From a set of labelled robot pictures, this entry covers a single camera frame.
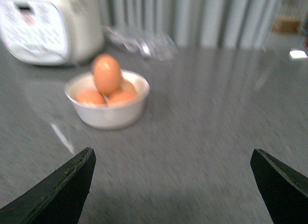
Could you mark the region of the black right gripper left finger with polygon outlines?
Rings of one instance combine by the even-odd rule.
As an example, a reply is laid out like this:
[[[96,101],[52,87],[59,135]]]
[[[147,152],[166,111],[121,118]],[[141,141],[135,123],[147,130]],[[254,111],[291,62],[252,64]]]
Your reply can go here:
[[[85,148],[0,210],[2,224],[77,224],[90,191],[96,163]]]

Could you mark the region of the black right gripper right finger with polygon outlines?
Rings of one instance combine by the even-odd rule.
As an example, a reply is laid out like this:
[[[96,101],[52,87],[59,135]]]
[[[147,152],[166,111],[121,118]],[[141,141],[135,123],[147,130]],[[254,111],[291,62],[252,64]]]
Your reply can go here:
[[[308,178],[262,149],[254,149],[250,166],[275,224],[308,222]]]

